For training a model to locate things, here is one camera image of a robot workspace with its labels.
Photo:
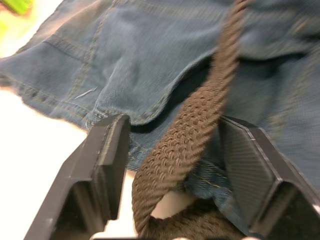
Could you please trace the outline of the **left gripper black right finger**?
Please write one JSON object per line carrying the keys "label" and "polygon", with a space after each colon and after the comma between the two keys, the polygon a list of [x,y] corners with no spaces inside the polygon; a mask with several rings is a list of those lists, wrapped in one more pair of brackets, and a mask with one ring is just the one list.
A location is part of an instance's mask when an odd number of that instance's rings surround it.
{"label": "left gripper black right finger", "polygon": [[219,121],[228,179],[252,233],[266,240],[317,240],[320,196],[261,128],[233,117]]}

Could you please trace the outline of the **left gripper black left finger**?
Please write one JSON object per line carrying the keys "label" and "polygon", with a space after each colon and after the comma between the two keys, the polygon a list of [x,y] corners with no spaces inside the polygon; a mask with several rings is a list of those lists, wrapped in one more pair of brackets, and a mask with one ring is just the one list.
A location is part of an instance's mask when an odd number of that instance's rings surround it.
{"label": "left gripper black left finger", "polygon": [[118,217],[130,119],[109,116],[62,164],[25,238],[88,240]]}

